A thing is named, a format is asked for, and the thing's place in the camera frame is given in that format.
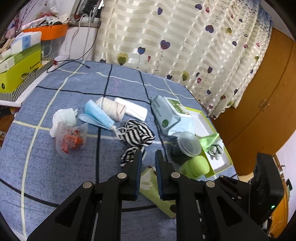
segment wardrobe handle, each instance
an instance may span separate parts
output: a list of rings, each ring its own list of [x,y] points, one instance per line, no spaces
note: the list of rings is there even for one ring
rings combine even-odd
[[[266,104],[266,105],[263,107],[262,111],[264,112],[264,111],[266,110],[266,108],[267,108],[269,105],[270,105],[270,103]]]
[[[265,104],[266,102],[266,99],[262,100],[259,104],[259,108],[261,109],[263,107],[263,105]]]

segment curtain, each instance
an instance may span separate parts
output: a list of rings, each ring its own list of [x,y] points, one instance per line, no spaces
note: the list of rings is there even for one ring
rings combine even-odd
[[[267,50],[260,0],[106,0],[95,61],[184,85],[217,118],[237,107]]]

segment black and white striped cloth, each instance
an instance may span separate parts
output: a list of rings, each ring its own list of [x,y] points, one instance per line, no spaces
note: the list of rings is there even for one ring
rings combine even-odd
[[[149,127],[144,122],[137,120],[127,121],[121,133],[122,142],[131,145],[121,156],[121,167],[133,161],[136,150],[141,150],[144,157],[146,154],[145,147],[151,145],[155,139],[155,135]]]

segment metal screw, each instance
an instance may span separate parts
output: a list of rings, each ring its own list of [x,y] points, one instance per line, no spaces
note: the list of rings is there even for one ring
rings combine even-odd
[[[180,173],[178,173],[178,172],[173,172],[173,173],[171,174],[171,176],[172,176],[173,178],[179,178],[181,175],[180,175]]]
[[[215,183],[213,181],[207,181],[206,182],[206,185],[209,187],[209,188],[213,188],[215,186]]]
[[[122,173],[119,173],[119,174],[117,175],[117,177],[120,178],[120,179],[124,179],[124,178],[127,177],[127,175],[126,175],[124,172],[122,172]]]
[[[92,186],[92,183],[91,182],[85,182],[82,186],[84,188],[90,188]]]

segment green heart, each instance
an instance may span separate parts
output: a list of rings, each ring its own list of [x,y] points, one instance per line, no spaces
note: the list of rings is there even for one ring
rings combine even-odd
[[[187,76],[185,74],[182,75],[183,81],[187,80]]]
[[[125,57],[119,57],[119,58],[118,58],[118,63],[119,63],[120,65],[124,65],[124,64],[126,63],[126,58],[125,58]]]

